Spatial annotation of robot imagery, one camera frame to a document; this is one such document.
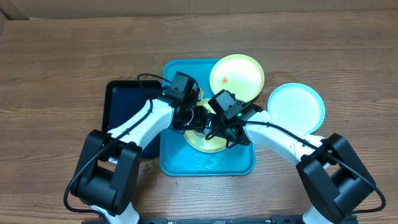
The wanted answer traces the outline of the yellow-green plate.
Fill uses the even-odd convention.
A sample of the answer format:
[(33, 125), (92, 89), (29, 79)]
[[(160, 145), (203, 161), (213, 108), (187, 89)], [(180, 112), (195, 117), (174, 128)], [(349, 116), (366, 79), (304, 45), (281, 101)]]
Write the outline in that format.
[(228, 90), (244, 102), (254, 100), (262, 91), (265, 75), (261, 65), (243, 54), (228, 55), (215, 63), (210, 72), (210, 88), (214, 94)]
[(226, 140), (218, 136), (206, 140), (203, 133), (194, 130), (186, 131), (183, 136), (189, 145), (201, 152), (219, 152), (226, 148)]

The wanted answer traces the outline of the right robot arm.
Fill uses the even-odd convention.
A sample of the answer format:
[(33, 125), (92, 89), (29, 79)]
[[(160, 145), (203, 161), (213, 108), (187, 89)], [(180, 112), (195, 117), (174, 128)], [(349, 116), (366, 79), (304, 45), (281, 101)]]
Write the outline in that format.
[(328, 138), (283, 127), (252, 103), (209, 102), (207, 139), (226, 139), (227, 147), (250, 143), (264, 146), (292, 163), (312, 206), (302, 223), (341, 223), (359, 214), (357, 206), (372, 192), (374, 179), (350, 143), (339, 134)]

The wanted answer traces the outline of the light blue plate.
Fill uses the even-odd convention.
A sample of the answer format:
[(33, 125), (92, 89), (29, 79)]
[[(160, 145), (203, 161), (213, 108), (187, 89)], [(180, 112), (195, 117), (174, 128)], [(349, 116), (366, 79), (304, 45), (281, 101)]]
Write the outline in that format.
[(326, 114), (321, 96), (301, 83), (277, 87), (268, 99), (267, 111), (286, 126), (306, 134), (320, 128)]

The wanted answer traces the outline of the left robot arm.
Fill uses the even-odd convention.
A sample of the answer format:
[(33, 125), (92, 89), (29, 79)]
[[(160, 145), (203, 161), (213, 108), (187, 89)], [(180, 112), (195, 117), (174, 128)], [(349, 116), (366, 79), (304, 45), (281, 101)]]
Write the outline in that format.
[(201, 88), (168, 88), (145, 105), (132, 118), (107, 133), (95, 129), (87, 135), (75, 169), (65, 189), (63, 202), (71, 212), (68, 195), (89, 205), (88, 213), (98, 214), (107, 223), (139, 223), (131, 198), (137, 185), (142, 151), (161, 131), (200, 128), (205, 110), (196, 103)]

